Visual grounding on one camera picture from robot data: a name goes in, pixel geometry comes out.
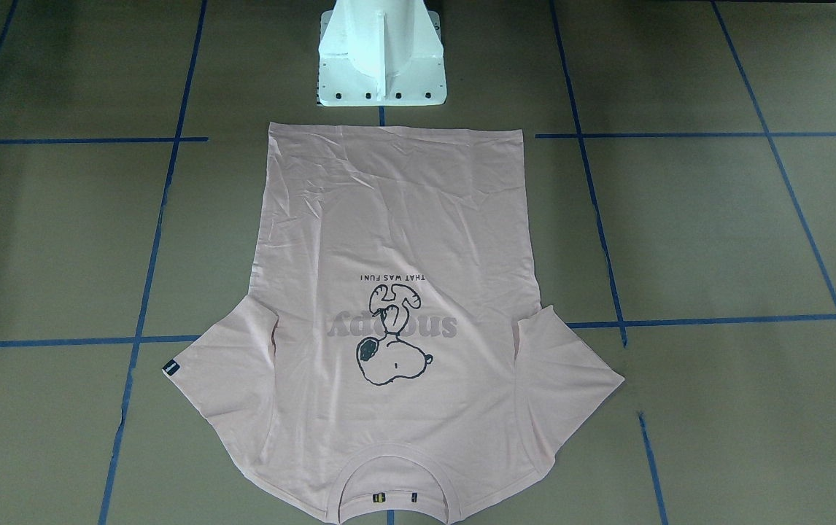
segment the wrinkled fabric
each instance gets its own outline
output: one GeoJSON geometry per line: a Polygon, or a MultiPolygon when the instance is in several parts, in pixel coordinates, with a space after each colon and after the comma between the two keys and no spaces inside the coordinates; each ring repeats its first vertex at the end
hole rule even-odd
{"type": "Polygon", "coordinates": [[[541,307],[522,133],[271,124],[247,295],[167,366],[242,474],[328,523],[467,518],[622,378],[541,307]]]}

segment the white metal base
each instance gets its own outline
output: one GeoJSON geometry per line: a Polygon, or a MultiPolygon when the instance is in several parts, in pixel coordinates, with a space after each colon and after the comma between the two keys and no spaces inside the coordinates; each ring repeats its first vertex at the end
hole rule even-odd
{"type": "Polygon", "coordinates": [[[447,99],[441,17],[422,0],[338,0],[321,16],[323,106],[434,106],[447,99]]]}

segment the t-shirt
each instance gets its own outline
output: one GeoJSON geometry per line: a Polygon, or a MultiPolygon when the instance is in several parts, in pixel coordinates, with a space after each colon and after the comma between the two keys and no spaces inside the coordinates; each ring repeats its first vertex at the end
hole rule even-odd
{"type": "Polygon", "coordinates": [[[276,123],[249,292],[165,371],[328,523],[497,504],[622,382],[541,306],[520,131],[276,123]]]}

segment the neckline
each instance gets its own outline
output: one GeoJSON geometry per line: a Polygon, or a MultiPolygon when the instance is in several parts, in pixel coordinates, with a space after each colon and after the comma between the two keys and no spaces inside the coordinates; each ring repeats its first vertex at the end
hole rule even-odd
{"type": "MultiPolygon", "coordinates": [[[[434,481],[438,483],[441,493],[444,495],[444,523],[454,523],[460,521],[460,502],[457,497],[457,491],[454,489],[450,478],[445,474],[444,469],[424,452],[418,451],[413,446],[395,443],[381,443],[377,445],[367,446],[361,449],[354,455],[350,456],[349,461],[341,469],[337,475],[337,479],[331,486],[330,494],[328,495],[328,509],[327,521],[331,523],[341,523],[341,503],[344,498],[344,489],[350,478],[357,472],[359,468],[372,461],[372,459],[382,458],[383,456],[394,456],[394,458],[407,459],[407,461],[418,465],[422,469],[431,474],[434,481]]],[[[422,512],[421,508],[401,510],[414,510],[422,512]]],[[[374,510],[366,510],[365,512],[355,512],[355,514],[365,514],[367,512],[374,512],[374,510]]]]}

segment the shirt's right sleeve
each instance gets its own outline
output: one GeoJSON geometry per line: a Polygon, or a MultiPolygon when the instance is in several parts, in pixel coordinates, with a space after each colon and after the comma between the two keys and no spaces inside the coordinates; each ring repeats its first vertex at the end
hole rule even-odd
{"type": "Polygon", "coordinates": [[[274,411],[278,316],[249,295],[165,366],[214,427],[233,461],[258,458],[274,411]]]}
{"type": "Polygon", "coordinates": [[[547,474],[561,445],[624,379],[558,318],[554,307],[518,326],[519,425],[535,467],[547,474]]]}

